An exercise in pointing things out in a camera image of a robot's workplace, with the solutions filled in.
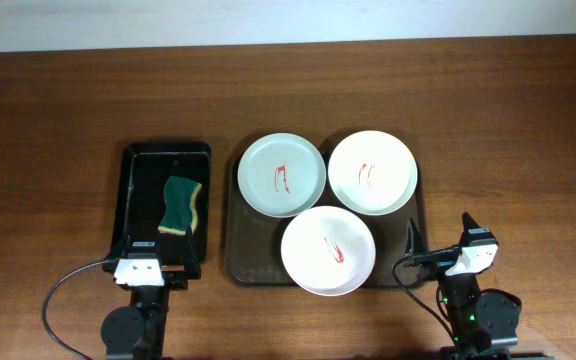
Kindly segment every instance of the dirty plate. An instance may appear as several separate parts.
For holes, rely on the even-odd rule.
[[[326,165],[308,140],[272,134],[244,153],[237,173],[246,202],[262,214],[295,216],[317,202],[326,186]]]
[[[345,138],[328,164],[330,187],[348,208],[385,215],[402,207],[417,186],[417,165],[396,137],[362,131]]]
[[[293,219],[281,240],[281,259],[302,288],[324,296],[349,293],[375,265],[375,242],[355,214],[334,206],[306,210]]]

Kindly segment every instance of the sponge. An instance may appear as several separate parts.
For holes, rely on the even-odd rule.
[[[166,213],[157,230],[160,233],[185,235],[188,226],[195,232],[199,217],[195,203],[201,184],[192,180],[171,176],[164,185]]]

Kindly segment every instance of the red sauce stain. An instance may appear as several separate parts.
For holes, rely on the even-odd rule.
[[[341,252],[341,249],[339,248],[339,246],[337,246],[337,243],[332,241],[332,245],[331,245],[330,244],[331,242],[329,242],[328,239],[324,238],[324,240],[326,241],[326,246],[328,247],[328,251],[330,251],[330,254],[332,254],[332,256],[335,258],[335,261],[339,264],[344,262],[344,254]]]
[[[286,182],[286,163],[284,162],[283,166],[278,167],[277,169],[275,169],[275,191],[279,192],[279,189],[277,188],[277,179],[279,178],[279,174],[281,174],[281,172],[283,171],[284,173],[284,187],[286,188],[286,192],[288,194],[290,194],[290,189],[288,189],[288,183]]]
[[[361,185],[361,172],[366,168],[366,164],[364,163],[363,165],[361,165],[361,167],[359,168],[359,185]],[[370,172],[372,171],[372,169],[375,167],[375,165],[371,165],[370,168],[368,169],[368,188],[371,188],[370,186]]]
[[[366,168],[366,164],[361,165],[359,168],[359,185],[361,185],[361,172]]]

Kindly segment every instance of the wooden table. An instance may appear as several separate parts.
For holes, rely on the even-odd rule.
[[[463,211],[493,229],[500,252],[480,283],[523,299],[517,350],[576,358],[576,36],[555,36],[0,54],[0,359],[69,358],[41,302],[106,255],[121,150],[149,139],[200,139],[213,153],[208,259],[171,296],[167,355],[406,358],[448,345],[398,291],[324,298],[224,273],[226,161],[251,134],[319,145],[366,128],[422,164],[431,248],[458,241]],[[417,295],[432,304],[434,291]],[[89,271],[48,315],[103,358],[101,322],[128,300]]]

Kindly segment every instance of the black tray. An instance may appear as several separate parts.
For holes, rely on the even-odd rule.
[[[179,236],[157,230],[166,212],[164,185],[170,176],[181,176],[202,184],[197,196],[199,216],[192,234],[199,261],[206,258],[210,146],[202,142],[136,143],[124,150],[111,249],[126,235],[130,243],[157,239],[162,266],[183,265]]]
[[[327,163],[328,156],[323,156]],[[297,286],[284,268],[280,251],[281,237],[293,218],[269,217],[248,205],[237,184],[239,159],[231,164],[228,184],[226,273],[235,284],[241,286]],[[336,198],[329,184],[326,184],[321,198],[315,204],[321,205],[346,208]],[[414,252],[425,252],[428,249],[421,171],[415,193],[399,210],[383,216],[357,215],[372,232],[377,253],[375,267],[361,287],[397,289],[392,266],[412,246],[412,240],[409,240],[411,219],[419,230],[423,244],[417,246]],[[417,273],[417,268],[400,267],[397,271],[402,282],[411,288],[423,285],[423,282],[417,281]]]

